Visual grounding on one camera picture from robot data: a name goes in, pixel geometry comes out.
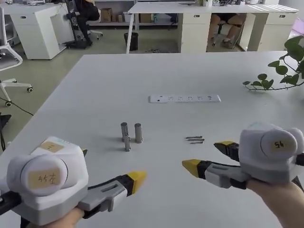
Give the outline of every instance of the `chair wheel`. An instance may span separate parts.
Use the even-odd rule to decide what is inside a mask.
[[[33,90],[33,87],[29,87],[29,88],[27,88],[27,91],[29,92],[29,93],[32,93],[34,90]]]
[[[11,102],[10,101],[5,102],[5,106],[11,107]]]

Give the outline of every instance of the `trash bin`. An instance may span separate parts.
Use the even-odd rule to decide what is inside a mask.
[[[125,44],[128,42],[128,33],[124,35]],[[138,49],[138,33],[133,32],[131,35],[130,51],[136,51]]]

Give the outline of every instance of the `cardboard box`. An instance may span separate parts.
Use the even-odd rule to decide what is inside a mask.
[[[121,14],[117,15],[117,21],[120,23],[124,21],[124,18]]]
[[[141,13],[140,14],[141,23],[151,23],[151,14],[150,13]]]
[[[117,15],[116,14],[112,14],[112,22],[116,22]]]
[[[101,22],[111,22],[112,21],[112,9],[103,8],[101,9]]]

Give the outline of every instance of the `person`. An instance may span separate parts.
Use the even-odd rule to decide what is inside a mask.
[[[259,195],[268,208],[276,215],[284,228],[304,227],[304,193],[294,183],[270,185],[257,180],[248,181],[247,188]],[[74,228],[84,212],[73,209],[62,219],[43,228]]]
[[[74,228],[84,214],[85,213],[81,209],[74,208],[63,218],[41,228]],[[26,228],[39,228],[39,226],[30,223]]]
[[[85,40],[89,46],[92,45],[92,41],[87,33],[88,20],[99,20],[100,14],[98,8],[95,6],[94,0],[75,0],[76,8],[78,12],[71,12],[71,17],[76,17],[79,29],[83,33]]]
[[[221,46],[224,48],[233,49],[234,44],[232,40],[237,32],[243,25],[243,19],[236,13],[212,13],[211,20],[210,20],[210,27],[209,27],[209,35],[208,41],[211,41],[213,37],[213,32],[220,23],[220,21],[225,21],[227,24],[232,25],[228,35],[226,38],[221,42]]]

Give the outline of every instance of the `metal screw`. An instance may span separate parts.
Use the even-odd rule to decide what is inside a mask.
[[[128,124],[126,122],[123,122],[120,124],[121,128],[122,128],[122,141],[124,141],[124,135],[127,134],[129,135],[128,132]]]
[[[134,125],[134,127],[135,127],[135,142],[142,143],[143,142],[142,125],[140,123],[137,123]]]
[[[204,141],[201,141],[201,142],[190,142],[190,144],[203,144],[204,143]]]
[[[129,152],[131,150],[131,146],[130,146],[130,138],[128,134],[124,134],[123,142],[124,142],[124,150]]]
[[[197,142],[198,142],[198,141],[202,141],[202,142],[203,142],[203,141],[205,141],[205,139],[187,139],[187,141],[190,141],[190,142],[191,142],[191,141],[192,141],[192,142],[193,142],[193,141],[197,141]]]
[[[202,139],[203,136],[186,137],[186,139]]]

